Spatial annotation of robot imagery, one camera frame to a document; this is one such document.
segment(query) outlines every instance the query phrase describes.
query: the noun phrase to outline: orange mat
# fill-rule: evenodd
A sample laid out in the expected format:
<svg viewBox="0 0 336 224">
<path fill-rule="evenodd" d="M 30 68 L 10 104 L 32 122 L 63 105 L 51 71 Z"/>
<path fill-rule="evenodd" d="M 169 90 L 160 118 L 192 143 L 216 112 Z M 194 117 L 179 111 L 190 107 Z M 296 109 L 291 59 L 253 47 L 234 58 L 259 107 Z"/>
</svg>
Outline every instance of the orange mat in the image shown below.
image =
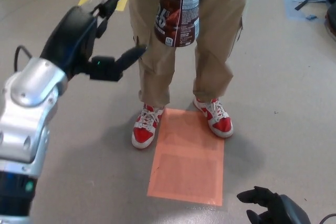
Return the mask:
<svg viewBox="0 0 336 224">
<path fill-rule="evenodd" d="M 224 140 L 201 112 L 166 109 L 161 119 L 148 196 L 221 206 Z"/>
</svg>

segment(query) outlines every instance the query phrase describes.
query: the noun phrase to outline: cargo pocket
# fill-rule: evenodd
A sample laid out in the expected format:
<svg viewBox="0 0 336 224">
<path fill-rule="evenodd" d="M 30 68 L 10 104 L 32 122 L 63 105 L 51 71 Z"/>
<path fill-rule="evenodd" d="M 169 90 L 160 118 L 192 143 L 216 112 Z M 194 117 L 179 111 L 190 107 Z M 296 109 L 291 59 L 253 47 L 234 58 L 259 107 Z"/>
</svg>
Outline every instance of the cargo pocket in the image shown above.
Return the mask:
<svg viewBox="0 0 336 224">
<path fill-rule="evenodd" d="M 243 29 L 244 29 L 243 20 L 244 20 L 243 17 L 241 17 L 241 18 L 240 18 L 240 22 L 239 22 L 239 27 L 238 27 L 238 30 L 237 30 L 237 33 L 236 33 L 235 41 L 234 41 L 234 43 L 233 43 L 233 45 L 232 45 L 232 47 L 231 47 L 231 51 L 230 51 L 230 54 L 229 54 L 228 58 L 231 56 L 233 47 L 235 46 L 236 42 L 239 41 L 240 36 L 241 36 L 241 34 L 242 34 L 242 31 L 243 31 Z"/>
<path fill-rule="evenodd" d="M 151 40 L 151 31 L 149 28 L 143 23 L 143 20 L 140 18 L 137 18 L 137 15 L 133 15 L 131 13 L 131 27 L 133 30 L 133 41 L 134 44 L 141 44 L 145 46 L 149 46 L 150 40 Z M 147 52 L 145 52 L 141 58 L 139 59 L 139 63 L 142 64 L 144 67 L 153 68 L 153 59 L 150 57 Z"/>
<path fill-rule="evenodd" d="M 239 41 L 240 36 L 241 36 L 243 30 L 244 30 L 243 17 L 241 17 L 240 18 L 239 29 L 238 29 L 238 32 L 237 32 L 237 36 L 236 36 L 236 41 L 235 42 Z"/>
</svg>

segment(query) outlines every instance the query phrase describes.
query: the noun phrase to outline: khaki pants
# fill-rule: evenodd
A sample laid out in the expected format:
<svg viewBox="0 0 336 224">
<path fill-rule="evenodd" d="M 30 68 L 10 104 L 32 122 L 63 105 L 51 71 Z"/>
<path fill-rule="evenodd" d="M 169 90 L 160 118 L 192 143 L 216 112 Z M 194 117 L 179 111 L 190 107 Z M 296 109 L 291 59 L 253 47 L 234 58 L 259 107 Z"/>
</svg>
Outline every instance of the khaki pants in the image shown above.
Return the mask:
<svg viewBox="0 0 336 224">
<path fill-rule="evenodd" d="M 195 49 L 193 92 L 207 102 L 222 96 L 233 74 L 226 60 L 243 28 L 247 0 L 200 0 L 200 31 Z M 139 60 L 142 102 L 162 107 L 170 102 L 169 85 L 175 71 L 176 48 L 158 41 L 154 20 L 159 0 L 129 0 L 134 38 L 148 45 Z"/>
</svg>

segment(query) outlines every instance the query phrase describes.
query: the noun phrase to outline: gray floor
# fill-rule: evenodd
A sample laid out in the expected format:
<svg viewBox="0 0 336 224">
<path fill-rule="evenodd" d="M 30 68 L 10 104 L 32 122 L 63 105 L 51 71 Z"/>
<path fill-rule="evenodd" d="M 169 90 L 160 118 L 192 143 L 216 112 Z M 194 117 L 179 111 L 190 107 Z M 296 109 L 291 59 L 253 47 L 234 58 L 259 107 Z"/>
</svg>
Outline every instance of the gray floor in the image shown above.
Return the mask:
<svg viewBox="0 0 336 224">
<path fill-rule="evenodd" d="M 16 46 L 38 56 L 78 1 L 0 0 L 2 81 L 12 74 Z M 114 15 L 95 54 L 118 56 L 131 46 L 125 10 Z M 244 224 L 250 206 L 236 194 L 255 185 L 291 196 L 318 223 L 336 212 L 335 49 L 323 24 L 288 20 L 282 0 L 250 0 L 230 58 L 235 77 L 223 98 L 236 130 L 225 145 L 223 207 L 146 196 L 155 146 L 139 152 L 130 142 L 141 107 L 137 66 L 118 84 L 76 77 L 51 124 L 35 223 Z M 193 68 L 193 48 L 180 50 L 170 107 L 190 106 Z"/>
</svg>

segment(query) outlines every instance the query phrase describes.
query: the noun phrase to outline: chocolate milk bottle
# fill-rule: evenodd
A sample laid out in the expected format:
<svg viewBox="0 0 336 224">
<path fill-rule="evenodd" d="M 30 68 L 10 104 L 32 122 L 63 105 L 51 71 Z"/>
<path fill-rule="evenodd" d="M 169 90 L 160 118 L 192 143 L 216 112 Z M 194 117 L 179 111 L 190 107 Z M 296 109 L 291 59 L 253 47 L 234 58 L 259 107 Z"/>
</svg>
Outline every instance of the chocolate milk bottle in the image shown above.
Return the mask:
<svg viewBox="0 0 336 224">
<path fill-rule="evenodd" d="M 200 0 L 160 0 L 155 19 L 155 35 L 167 46 L 184 47 L 199 34 Z"/>
</svg>

